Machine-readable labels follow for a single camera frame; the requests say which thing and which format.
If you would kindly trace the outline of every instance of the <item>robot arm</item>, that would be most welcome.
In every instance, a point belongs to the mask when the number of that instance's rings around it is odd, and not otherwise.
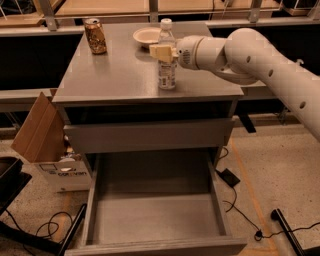
[[[191,36],[177,44],[179,64],[237,84],[261,80],[320,141],[320,80],[249,28],[227,39]]]

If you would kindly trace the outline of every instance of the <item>bottle cap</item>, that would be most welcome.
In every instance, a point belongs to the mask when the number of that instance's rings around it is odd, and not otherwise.
[[[171,29],[172,28],[172,20],[171,19],[162,19],[160,23],[161,29]]]

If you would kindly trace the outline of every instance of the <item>tabletop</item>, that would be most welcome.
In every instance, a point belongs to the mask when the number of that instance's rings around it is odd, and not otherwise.
[[[239,85],[208,71],[178,66],[176,88],[158,88],[157,60],[133,39],[133,33],[155,23],[103,24],[108,52],[93,55],[84,35],[53,99],[60,106],[137,102],[190,102],[239,98]],[[211,36],[203,23],[173,23],[175,38]]]

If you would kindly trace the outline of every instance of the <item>drawer front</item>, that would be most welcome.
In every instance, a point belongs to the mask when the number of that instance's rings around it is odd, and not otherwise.
[[[232,119],[67,125],[64,130],[78,153],[201,148],[226,145]]]

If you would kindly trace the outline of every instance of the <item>soda can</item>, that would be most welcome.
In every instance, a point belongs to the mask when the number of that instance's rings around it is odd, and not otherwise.
[[[84,21],[89,47],[93,54],[107,52],[106,39],[99,19],[91,18]]]

